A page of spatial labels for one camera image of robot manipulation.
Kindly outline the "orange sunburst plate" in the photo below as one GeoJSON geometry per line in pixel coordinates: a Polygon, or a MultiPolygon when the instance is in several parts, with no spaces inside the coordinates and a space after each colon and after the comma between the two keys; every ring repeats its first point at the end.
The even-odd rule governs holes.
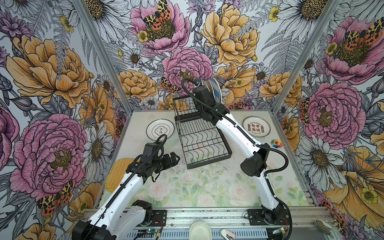
{"type": "Polygon", "coordinates": [[[210,92],[213,91],[212,85],[209,80],[202,80],[202,85],[206,87],[210,92]]]}

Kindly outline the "blue white striped plate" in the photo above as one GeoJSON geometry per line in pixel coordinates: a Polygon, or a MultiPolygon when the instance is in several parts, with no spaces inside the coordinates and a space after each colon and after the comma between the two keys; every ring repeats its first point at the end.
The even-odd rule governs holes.
{"type": "Polygon", "coordinates": [[[221,92],[221,87],[220,87],[219,82],[216,79],[211,78],[209,80],[209,83],[211,84],[212,93],[214,95],[215,102],[221,104],[222,103],[222,92],[221,92]]]}

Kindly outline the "red character white plate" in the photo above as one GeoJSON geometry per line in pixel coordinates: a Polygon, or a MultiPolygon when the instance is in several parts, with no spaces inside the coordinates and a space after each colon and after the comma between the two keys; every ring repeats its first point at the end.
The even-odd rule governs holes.
{"type": "Polygon", "coordinates": [[[243,128],[254,137],[266,137],[271,132],[269,123],[256,116],[250,116],[243,120],[243,128]]]}

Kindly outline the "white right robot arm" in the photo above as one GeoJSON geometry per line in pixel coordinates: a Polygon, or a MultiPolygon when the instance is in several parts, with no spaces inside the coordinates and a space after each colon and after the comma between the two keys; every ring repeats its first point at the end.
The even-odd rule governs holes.
{"type": "Polygon", "coordinates": [[[289,165],[287,155],[255,140],[236,121],[225,105],[214,100],[214,95],[207,87],[185,78],[182,79],[181,85],[184,92],[194,100],[199,116],[225,133],[243,151],[246,159],[241,163],[241,169],[246,175],[255,178],[264,221],[271,225],[275,224],[289,212],[289,207],[274,193],[268,174],[285,170],[289,165]],[[284,158],[285,163],[282,167],[267,169],[270,152],[275,152],[284,158]]]}

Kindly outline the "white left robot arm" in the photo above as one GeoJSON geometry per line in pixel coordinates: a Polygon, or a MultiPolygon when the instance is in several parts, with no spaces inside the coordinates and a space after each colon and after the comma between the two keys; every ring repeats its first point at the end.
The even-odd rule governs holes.
{"type": "Polygon", "coordinates": [[[164,153],[167,138],[162,134],[155,142],[145,145],[108,200],[86,222],[76,224],[73,240],[123,240],[135,227],[152,220],[153,207],[148,202],[137,200],[128,212],[125,209],[148,179],[156,181],[154,174],[159,175],[179,163],[180,157],[174,152],[164,153]]]}

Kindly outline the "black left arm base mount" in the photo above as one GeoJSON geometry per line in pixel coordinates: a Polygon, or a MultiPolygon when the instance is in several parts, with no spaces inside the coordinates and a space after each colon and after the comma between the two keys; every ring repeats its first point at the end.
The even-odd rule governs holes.
{"type": "Polygon", "coordinates": [[[132,207],[137,206],[145,210],[144,221],[138,227],[164,227],[167,221],[167,210],[154,210],[149,202],[137,200],[132,207]]]}

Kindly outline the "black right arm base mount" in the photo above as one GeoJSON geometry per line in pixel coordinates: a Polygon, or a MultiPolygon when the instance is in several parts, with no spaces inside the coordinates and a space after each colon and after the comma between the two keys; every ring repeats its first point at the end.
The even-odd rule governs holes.
{"type": "Polygon", "coordinates": [[[292,223],[291,215],[281,206],[277,209],[268,210],[264,207],[257,209],[248,209],[244,218],[249,221],[251,226],[267,225],[289,225],[292,223]]]}

